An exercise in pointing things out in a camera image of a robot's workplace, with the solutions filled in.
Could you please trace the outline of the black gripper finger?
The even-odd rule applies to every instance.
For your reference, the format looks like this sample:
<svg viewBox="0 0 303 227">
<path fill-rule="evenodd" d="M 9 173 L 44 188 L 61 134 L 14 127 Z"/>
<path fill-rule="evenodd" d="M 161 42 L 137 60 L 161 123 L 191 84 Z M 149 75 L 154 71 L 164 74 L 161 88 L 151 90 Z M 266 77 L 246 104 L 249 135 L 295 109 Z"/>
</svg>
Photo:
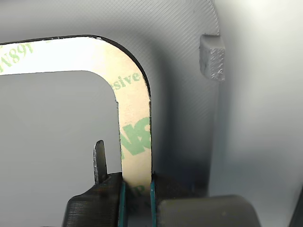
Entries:
<svg viewBox="0 0 303 227">
<path fill-rule="evenodd" d="M 126 227 L 126 183 L 122 173 L 107 173 L 105 146 L 96 142 L 93 150 L 95 184 L 69 199 L 63 227 Z"/>
<path fill-rule="evenodd" d="M 154 227 L 259 227 L 253 206 L 242 196 L 200 197 L 178 181 L 152 174 Z"/>
</svg>

